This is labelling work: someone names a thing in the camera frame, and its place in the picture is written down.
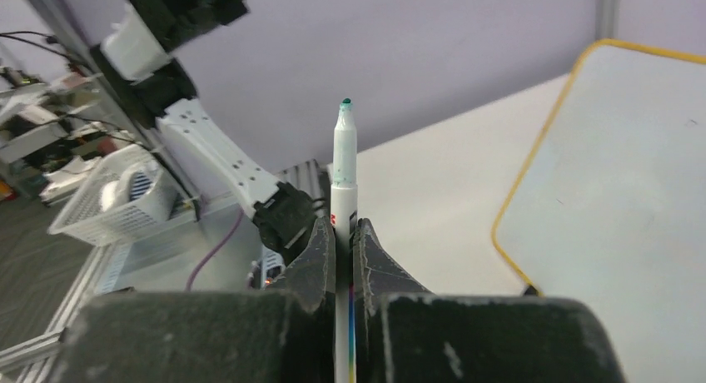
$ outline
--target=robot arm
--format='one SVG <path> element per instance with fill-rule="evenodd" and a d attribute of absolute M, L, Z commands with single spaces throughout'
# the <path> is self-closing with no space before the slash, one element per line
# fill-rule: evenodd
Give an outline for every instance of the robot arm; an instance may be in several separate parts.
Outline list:
<path fill-rule="evenodd" d="M 252 161 L 201 107 L 171 52 L 247 13 L 244 0 L 128 0 L 115 32 L 91 50 L 125 113 L 141 126 L 171 131 L 236 195 L 265 246 L 292 262 L 316 220 L 313 200 Z"/>

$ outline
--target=white table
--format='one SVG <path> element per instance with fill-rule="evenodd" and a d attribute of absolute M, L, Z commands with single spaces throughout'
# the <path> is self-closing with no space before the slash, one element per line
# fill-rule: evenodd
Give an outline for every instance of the white table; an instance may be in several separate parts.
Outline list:
<path fill-rule="evenodd" d="M 567 77 L 362 152 L 359 214 L 437 294 L 519 295 L 490 228 Z"/>

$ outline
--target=yellow whiteboard frame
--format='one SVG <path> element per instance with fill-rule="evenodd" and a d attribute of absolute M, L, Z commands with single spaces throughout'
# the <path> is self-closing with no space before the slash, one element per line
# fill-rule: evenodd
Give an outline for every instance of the yellow whiteboard frame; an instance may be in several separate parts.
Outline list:
<path fill-rule="evenodd" d="M 698 56 L 698 55 L 694 55 L 694 54 L 688 54 L 686 52 L 675 52 L 673 50 L 667 50 L 664 48 L 645 46 L 642 44 L 631 43 L 631 42 L 623 42 L 623 41 L 615 40 L 615 39 L 604 39 L 604 40 L 597 41 L 597 42 L 593 43 L 592 45 L 588 46 L 588 48 L 586 48 L 584 50 L 584 52 L 581 53 L 581 55 L 579 56 L 579 59 L 574 64 L 574 67 L 571 69 L 571 73 L 569 74 L 569 80 L 564 85 L 564 88 L 561 90 L 561 93 L 559 94 L 559 98 L 557 99 L 556 103 L 552 107 L 552 111 L 549 114 L 547 121 L 544 123 L 544 125 L 542 126 L 542 130 L 539 132 L 539 135 L 534 140 L 534 144 L 532 145 L 532 150 L 529 151 L 529 155 L 525 158 L 525 161 L 522 163 L 522 167 L 520 168 L 520 172 L 518 173 L 517 177 L 515 178 L 515 183 L 513 183 L 512 187 L 510 188 L 510 193 L 508 193 L 507 197 L 505 198 L 505 201 L 503 201 L 503 205 L 500 207 L 500 211 L 498 212 L 498 216 L 495 217 L 495 220 L 493 221 L 493 227 L 490 230 L 490 238 L 493 241 L 493 246 L 495 247 L 497 252 L 500 254 L 500 256 L 503 258 L 503 260 L 505 260 L 505 262 L 508 264 L 508 266 L 510 266 L 510 268 L 512 268 L 512 270 L 515 271 L 515 273 L 520 277 L 520 279 L 522 279 L 525 282 L 525 284 L 537 289 L 541 296 L 543 295 L 542 291 L 532 282 L 530 277 L 527 276 L 527 274 L 525 274 L 522 271 L 520 266 L 517 265 L 517 263 L 515 261 L 513 261 L 513 259 L 508 255 L 507 251 L 505 251 L 505 249 L 498 242 L 498 237 L 497 237 L 498 226 L 502 222 L 503 216 L 505 215 L 505 212 L 507 211 L 508 206 L 510 206 L 510 203 L 512 202 L 513 197 L 515 197 L 515 193 L 517 192 L 517 189 L 520 187 L 522 180 L 525 178 L 527 171 L 532 166 L 532 162 L 534 161 L 534 157 L 537 155 L 537 152 L 539 151 L 539 148 L 541 147 L 542 143 L 544 142 L 544 139 L 546 138 L 547 133 L 549 132 L 549 129 L 552 126 L 552 123 L 554 123 L 556 116 L 559 114 L 559 109 L 561 108 L 562 104 L 564 103 L 564 99 L 571 91 L 571 87 L 574 85 L 574 81 L 576 80 L 576 77 L 579 75 L 579 72 L 581 71 L 581 68 L 583 67 L 585 60 L 596 49 L 598 49 L 599 47 L 604 47 L 604 46 L 619 47 L 619 48 L 624 48 L 627 50 L 633 50 L 636 52 L 643 52 L 643 53 L 651 54 L 654 56 L 668 57 L 668 58 L 673 58 L 673 59 L 677 59 L 680 61 L 695 62 L 697 64 L 706 64 L 706 56 Z"/>

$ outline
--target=marker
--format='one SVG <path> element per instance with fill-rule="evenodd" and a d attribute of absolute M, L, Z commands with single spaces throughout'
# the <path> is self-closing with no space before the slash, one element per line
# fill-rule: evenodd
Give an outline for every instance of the marker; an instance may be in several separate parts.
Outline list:
<path fill-rule="evenodd" d="M 331 225 L 336 233 L 336 383 L 355 383 L 355 312 L 351 249 L 358 222 L 358 184 L 355 158 L 358 133 L 351 100 L 341 103 L 333 136 Z"/>

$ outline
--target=white plastic basket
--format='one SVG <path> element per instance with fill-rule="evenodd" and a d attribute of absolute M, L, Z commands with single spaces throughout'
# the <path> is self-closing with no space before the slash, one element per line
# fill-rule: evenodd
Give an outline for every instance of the white plastic basket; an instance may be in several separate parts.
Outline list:
<path fill-rule="evenodd" d="M 150 236 L 155 225 L 169 219 L 177 198 L 177 190 L 162 168 L 142 197 L 107 211 L 101 210 L 101 189 L 118 180 L 128 167 L 153 159 L 152 154 L 134 144 L 107 155 L 54 219 L 49 234 L 62 233 L 94 246 Z"/>

